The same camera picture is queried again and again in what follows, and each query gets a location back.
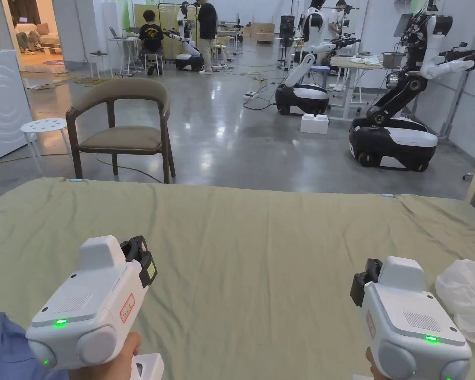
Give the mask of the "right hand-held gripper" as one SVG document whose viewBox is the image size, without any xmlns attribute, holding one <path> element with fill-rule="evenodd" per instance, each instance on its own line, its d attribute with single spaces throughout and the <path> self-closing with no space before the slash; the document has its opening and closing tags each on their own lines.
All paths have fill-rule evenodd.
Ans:
<svg viewBox="0 0 475 380">
<path fill-rule="evenodd" d="M 412 259 L 367 259 L 350 296 L 375 364 L 390 380 L 464 380 L 472 351 Z"/>
</svg>

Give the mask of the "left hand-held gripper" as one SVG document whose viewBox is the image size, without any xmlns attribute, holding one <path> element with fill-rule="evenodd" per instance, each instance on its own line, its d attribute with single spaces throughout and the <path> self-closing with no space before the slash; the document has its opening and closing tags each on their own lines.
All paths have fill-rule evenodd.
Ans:
<svg viewBox="0 0 475 380">
<path fill-rule="evenodd" d="M 157 274 L 144 236 L 124 242 L 114 236 L 88 239 L 80 248 L 78 269 L 26 330 L 36 360 L 48 370 L 113 360 Z"/>
</svg>

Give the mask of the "person's right hand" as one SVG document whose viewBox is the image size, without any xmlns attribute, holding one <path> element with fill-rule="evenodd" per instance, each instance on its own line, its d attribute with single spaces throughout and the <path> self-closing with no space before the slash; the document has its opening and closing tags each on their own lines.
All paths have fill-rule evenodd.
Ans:
<svg viewBox="0 0 475 380">
<path fill-rule="evenodd" d="M 368 360 L 368 362 L 370 363 L 370 372 L 373 376 L 373 379 L 374 380 L 381 380 L 382 379 L 382 374 L 379 372 L 379 370 L 378 370 L 378 368 L 375 364 L 375 360 L 372 356 L 370 347 L 367 347 L 365 357 Z"/>
</svg>

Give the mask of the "person's left hand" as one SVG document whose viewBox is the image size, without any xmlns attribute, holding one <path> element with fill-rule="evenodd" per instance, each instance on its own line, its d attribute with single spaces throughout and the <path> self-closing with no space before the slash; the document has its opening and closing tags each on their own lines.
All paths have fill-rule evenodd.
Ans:
<svg viewBox="0 0 475 380">
<path fill-rule="evenodd" d="M 68 372 L 71 380 L 129 380 L 133 370 L 133 358 L 139 354 L 141 335 L 129 332 L 120 353 L 110 362 L 90 367 L 72 369 Z"/>
</svg>

